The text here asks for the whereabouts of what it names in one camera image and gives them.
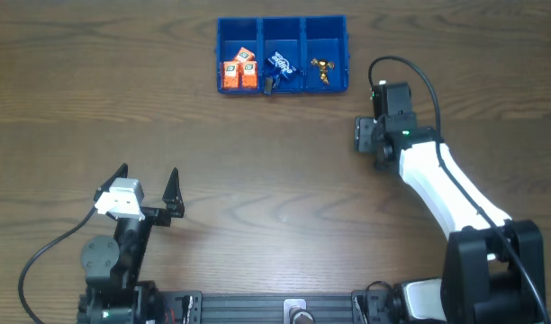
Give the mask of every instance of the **gold object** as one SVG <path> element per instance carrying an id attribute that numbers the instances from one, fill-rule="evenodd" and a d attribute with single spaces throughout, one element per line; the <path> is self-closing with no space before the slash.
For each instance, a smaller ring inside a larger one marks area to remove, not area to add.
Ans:
<path id="1" fill-rule="evenodd" d="M 333 62 L 328 61 L 326 59 L 316 59 L 316 58 L 312 59 L 312 65 L 317 66 L 320 69 L 321 81 L 324 84 L 329 85 L 330 81 L 328 80 L 328 68 L 335 68 L 336 65 Z"/>

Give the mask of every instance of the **brown wood surface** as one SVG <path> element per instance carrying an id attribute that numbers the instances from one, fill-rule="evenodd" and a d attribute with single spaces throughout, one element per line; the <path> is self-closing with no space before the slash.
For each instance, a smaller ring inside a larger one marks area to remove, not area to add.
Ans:
<path id="1" fill-rule="evenodd" d="M 350 88 L 227 97 L 216 18 L 345 14 Z M 205 293 L 350 292 L 441 274 L 446 239 L 420 198 L 352 151 L 371 114 L 367 65 L 419 64 L 435 84 L 457 163 L 546 249 L 551 311 L 551 1 L 0 1 L 0 323 L 27 323 L 24 263 L 73 227 L 121 162 L 158 205 L 179 167 L 186 216 L 153 230 L 141 277 Z M 428 93 L 406 67 L 414 109 Z M 43 255 L 29 303 L 72 323 L 83 244 L 101 217 Z"/>

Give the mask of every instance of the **blue plastic bin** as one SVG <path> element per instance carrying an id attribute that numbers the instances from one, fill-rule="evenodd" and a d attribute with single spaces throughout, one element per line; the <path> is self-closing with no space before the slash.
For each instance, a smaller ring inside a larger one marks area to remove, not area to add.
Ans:
<path id="1" fill-rule="evenodd" d="M 298 69 L 291 82 L 282 80 L 274 93 L 332 93 L 345 91 L 349 85 L 349 52 L 346 16 L 264 17 L 218 19 L 217 86 L 223 94 L 262 93 L 267 76 L 264 60 L 277 50 Z M 241 47 L 256 55 L 257 89 L 223 89 L 221 63 L 233 60 Z M 320 80 L 320 71 L 312 59 L 335 63 L 328 69 L 330 85 Z"/>

